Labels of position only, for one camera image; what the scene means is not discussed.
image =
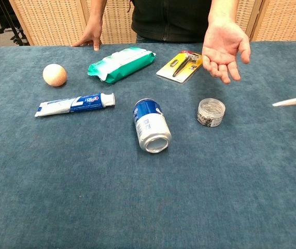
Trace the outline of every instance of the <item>toothpaste tube cap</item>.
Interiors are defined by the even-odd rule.
[[[101,100],[102,100],[103,107],[113,106],[116,104],[115,95],[113,93],[112,94],[101,93]]]

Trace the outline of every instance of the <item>person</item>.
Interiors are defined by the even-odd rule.
[[[203,67],[225,84],[241,79],[236,55],[250,61],[249,38],[235,23],[238,0],[131,0],[132,29],[138,38],[161,42],[203,42]],[[73,47],[92,45],[99,50],[107,0],[91,0],[87,26]]]

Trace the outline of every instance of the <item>clear plastic container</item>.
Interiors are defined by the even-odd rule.
[[[200,101],[198,121],[204,126],[215,127],[220,125],[225,114],[225,105],[216,99],[208,98]]]

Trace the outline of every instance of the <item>blue can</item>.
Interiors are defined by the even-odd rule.
[[[168,147],[172,136],[162,109],[156,101],[138,101],[134,106],[133,117],[141,149],[158,153]]]

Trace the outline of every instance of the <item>can bottom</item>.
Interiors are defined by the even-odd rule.
[[[150,153],[158,153],[168,147],[168,139],[164,135],[157,135],[146,141],[145,150]]]

